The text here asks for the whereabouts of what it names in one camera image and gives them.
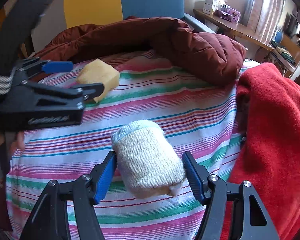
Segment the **left hand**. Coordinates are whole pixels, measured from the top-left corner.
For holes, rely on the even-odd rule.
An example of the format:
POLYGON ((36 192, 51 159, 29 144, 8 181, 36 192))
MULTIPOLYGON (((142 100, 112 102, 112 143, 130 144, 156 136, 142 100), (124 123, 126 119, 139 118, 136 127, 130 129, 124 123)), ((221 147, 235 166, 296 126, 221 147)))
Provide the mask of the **left hand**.
MULTIPOLYGON (((10 152, 14 153, 17 149, 23 151, 25 149, 24 132, 18 132, 10 143, 10 152)), ((5 142, 5 137, 0 133, 0 146, 5 142)))

